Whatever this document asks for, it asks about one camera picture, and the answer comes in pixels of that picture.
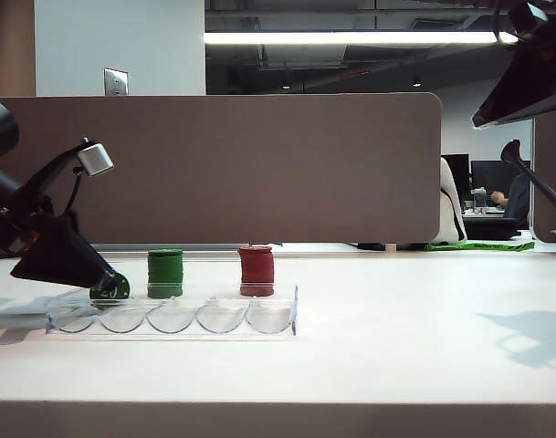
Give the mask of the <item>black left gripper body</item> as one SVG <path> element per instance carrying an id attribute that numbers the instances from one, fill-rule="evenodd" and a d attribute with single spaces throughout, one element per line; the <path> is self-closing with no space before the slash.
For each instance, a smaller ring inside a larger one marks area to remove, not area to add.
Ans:
<path id="1" fill-rule="evenodd" d="M 24 184 L 0 169 L 0 257 L 24 254 L 57 220 L 59 216 L 55 215 L 52 200 L 45 195 L 45 190 L 69 162 L 79 158 L 84 149 L 85 146 L 80 144 L 60 153 Z M 74 168 L 76 181 L 63 212 L 74 215 L 78 229 L 78 217 L 72 206 L 84 169 L 84 164 Z"/>

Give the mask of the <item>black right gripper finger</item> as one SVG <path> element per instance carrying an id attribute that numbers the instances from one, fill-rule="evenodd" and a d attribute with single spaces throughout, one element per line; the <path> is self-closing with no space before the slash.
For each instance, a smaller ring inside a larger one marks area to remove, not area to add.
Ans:
<path id="1" fill-rule="evenodd" d="M 476 129 L 502 125 L 556 110 L 556 37 L 503 44 L 512 54 L 497 85 L 473 114 Z"/>

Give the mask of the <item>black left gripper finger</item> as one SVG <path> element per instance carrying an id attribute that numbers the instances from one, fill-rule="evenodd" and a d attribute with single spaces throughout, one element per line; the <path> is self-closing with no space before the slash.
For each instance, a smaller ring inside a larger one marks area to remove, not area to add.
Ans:
<path id="1" fill-rule="evenodd" d="M 122 276 L 78 232 L 73 214 L 63 214 L 40 235 L 11 276 L 92 290 L 122 290 Z"/>

